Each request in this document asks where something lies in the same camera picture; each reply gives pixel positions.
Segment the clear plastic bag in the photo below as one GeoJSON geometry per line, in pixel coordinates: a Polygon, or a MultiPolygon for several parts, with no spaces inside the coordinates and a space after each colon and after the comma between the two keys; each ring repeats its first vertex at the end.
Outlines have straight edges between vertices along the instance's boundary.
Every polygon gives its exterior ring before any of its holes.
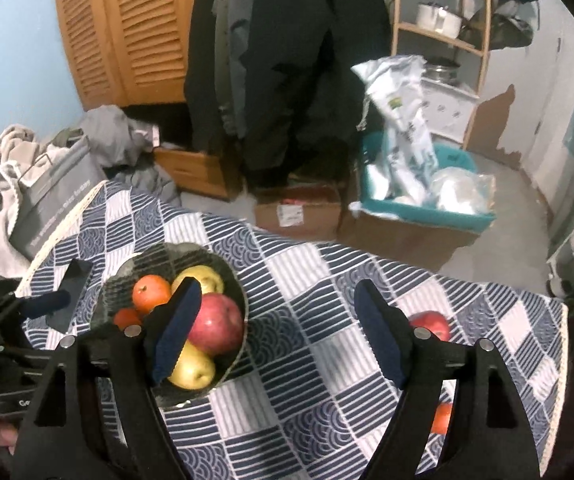
{"type": "Polygon", "coordinates": [[[447,167],[437,171],[429,184],[436,209],[454,214],[492,214],[496,180],[493,174],[447,167]]]}

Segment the orange fruit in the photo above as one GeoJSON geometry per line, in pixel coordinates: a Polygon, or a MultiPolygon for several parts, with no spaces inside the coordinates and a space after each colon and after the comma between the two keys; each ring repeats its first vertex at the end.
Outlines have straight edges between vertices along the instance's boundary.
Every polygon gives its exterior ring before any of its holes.
{"type": "Polygon", "coordinates": [[[433,422],[431,426],[432,434],[447,433],[448,425],[450,425],[451,415],[453,410],[452,403],[440,403],[434,413],[433,422]]]}

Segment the wooden drawer box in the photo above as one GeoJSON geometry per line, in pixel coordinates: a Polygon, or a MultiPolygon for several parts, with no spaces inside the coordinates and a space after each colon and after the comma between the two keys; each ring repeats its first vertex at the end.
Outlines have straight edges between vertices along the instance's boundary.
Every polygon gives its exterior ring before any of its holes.
{"type": "Polygon", "coordinates": [[[155,148],[155,162],[185,192],[232,202],[243,191],[236,168],[225,158],[184,150],[155,148]]]}

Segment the grey tote bag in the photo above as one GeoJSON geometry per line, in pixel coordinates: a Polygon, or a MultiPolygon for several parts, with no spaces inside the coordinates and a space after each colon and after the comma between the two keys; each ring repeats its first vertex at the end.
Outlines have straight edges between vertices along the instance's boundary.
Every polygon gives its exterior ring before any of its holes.
{"type": "Polygon", "coordinates": [[[48,168],[22,191],[18,218],[10,234],[10,244],[28,260],[40,252],[72,208],[105,180],[84,136],[57,162],[45,157],[48,168]]]}

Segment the red apple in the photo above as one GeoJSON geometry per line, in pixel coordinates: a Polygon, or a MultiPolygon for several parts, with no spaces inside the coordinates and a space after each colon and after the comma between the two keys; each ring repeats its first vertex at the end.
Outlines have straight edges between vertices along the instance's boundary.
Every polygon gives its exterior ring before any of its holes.
{"type": "Polygon", "coordinates": [[[188,340],[207,356],[223,356],[243,344],[245,321],[236,302],[210,292],[203,295],[188,340]]]}
{"type": "Polygon", "coordinates": [[[413,327],[422,327],[429,330],[442,341],[449,341],[451,336],[447,319],[440,312],[426,311],[412,315],[409,324],[413,327]]]}

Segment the beige blanket pile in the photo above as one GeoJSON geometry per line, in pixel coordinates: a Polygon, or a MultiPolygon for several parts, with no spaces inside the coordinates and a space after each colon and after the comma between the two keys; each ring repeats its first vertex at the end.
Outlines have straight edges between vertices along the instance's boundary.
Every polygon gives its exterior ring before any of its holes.
{"type": "Polygon", "coordinates": [[[67,152],[39,142],[22,125],[10,125],[0,133],[0,278],[21,278],[29,268],[29,260],[10,244],[22,194],[67,152]]]}

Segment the small cardboard box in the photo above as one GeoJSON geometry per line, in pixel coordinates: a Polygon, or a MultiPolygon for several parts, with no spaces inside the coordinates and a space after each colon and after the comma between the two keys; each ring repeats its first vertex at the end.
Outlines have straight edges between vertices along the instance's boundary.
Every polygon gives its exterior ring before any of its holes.
{"type": "Polygon", "coordinates": [[[255,225],[295,240],[334,240],[342,205],[337,188],[304,184],[255,193],[255,225]]]}

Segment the large cardboard box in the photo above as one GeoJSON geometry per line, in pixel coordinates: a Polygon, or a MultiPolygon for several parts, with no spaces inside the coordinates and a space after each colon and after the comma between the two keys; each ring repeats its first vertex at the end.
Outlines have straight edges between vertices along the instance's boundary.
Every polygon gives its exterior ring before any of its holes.
{"type": "Polygon", "coordinates": [[[438,272],[457,249],[472,245],[479,234],[383,219],[364,212],[341,215],[337,240],[343,245],[410,266],[438,272]]]}

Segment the grey hanging jacket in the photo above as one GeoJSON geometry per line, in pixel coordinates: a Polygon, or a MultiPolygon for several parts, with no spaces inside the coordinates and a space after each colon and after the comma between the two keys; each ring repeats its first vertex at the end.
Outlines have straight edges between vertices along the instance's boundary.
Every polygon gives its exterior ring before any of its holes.
{"type": "Polygon", "coordinates": [[[253,0],[213,0],[214,90],[225,132],[243,139],[248,50],[253,0]]]}

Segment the red apple in bowl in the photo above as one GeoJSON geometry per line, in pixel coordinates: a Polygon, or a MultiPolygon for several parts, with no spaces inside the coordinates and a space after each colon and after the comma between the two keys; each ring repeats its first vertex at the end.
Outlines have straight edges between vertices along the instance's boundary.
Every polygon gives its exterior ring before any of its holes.
{"type": "Polygon", "coordinates": [[[207,356],[223,356],[243,344],[245,321],[236,302],[210,292],[203,295],[188,340],[207,356]]]}

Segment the dark hanging bag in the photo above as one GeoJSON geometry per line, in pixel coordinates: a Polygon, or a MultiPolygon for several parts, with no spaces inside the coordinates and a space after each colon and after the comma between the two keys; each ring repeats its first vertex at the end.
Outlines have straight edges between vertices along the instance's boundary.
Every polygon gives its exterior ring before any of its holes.
{"type": "MultiPolygon", "coordinates": [[[[490,42],[488,50],[525,48],[532,44],[533,26],[518,11],[522,6],[535,3],[537,8],[537,25],[540,27],[540,0],[497,0],[497,6],[491,14],[490,42]]],[[[484,10],[480,9],[470,20],[466,20],[460,30],[458,39],[482,50],[484,10]]]]}

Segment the small orange in bowl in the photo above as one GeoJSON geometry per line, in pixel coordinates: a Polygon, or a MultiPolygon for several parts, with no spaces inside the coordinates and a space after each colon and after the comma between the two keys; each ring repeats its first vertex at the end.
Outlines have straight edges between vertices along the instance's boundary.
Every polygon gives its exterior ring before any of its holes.
{"type": "Polygon", "coordinates": [[[114,323],[119,330],[125,330],[130,326],[141,326],[142,320],[138,311],[134,308],[123,308],[114,315],[112,323],[114,323]]]}

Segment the white cooking pot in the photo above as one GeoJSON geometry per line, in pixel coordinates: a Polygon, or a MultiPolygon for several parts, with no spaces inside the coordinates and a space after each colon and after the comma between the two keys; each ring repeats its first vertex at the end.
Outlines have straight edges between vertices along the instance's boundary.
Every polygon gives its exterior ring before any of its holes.
{"type": "Polygon", "coordinates": [[[419,3],[416,25],[429,32],[457,39],[462,29],[462,18],[438,3],[419,3]]]}

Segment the black hanging coat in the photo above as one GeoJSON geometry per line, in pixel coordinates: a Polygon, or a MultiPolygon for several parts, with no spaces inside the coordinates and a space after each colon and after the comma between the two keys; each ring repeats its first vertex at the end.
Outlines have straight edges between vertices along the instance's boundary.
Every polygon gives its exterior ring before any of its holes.
{"type": "Polygon", "coordinates": [[[213,0],[194,0],[185,98],[197,151],[236,148],[249,178],[337,180],[357,148],[363,87],[351,67],[388,54],[385,0],[253,0],[243,139],[214,90],[213,0]]]}

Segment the blue white patterned tablecloth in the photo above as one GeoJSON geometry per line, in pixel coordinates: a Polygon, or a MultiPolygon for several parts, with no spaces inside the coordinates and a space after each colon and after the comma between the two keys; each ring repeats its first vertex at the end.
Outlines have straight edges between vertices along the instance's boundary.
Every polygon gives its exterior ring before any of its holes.
{"type": "Polygon", "coordinates": [[[120,266],[162,244],[193,243],[229,263],[249,304],[232,376],[163,413],[196,479],[356,479],[397,407],[353,311],[368,278],[408,315],[444,315],[451,338],[496,345],[547,465],[567,385],[568,310],[494,283],[453,280],[334,243],[300,243],[241,220],[171,206],[120,183],[97,185],[22,278],[18,294],[52,292],[74,259],[92,275],[68,330],[80,334],[120,266]]]}

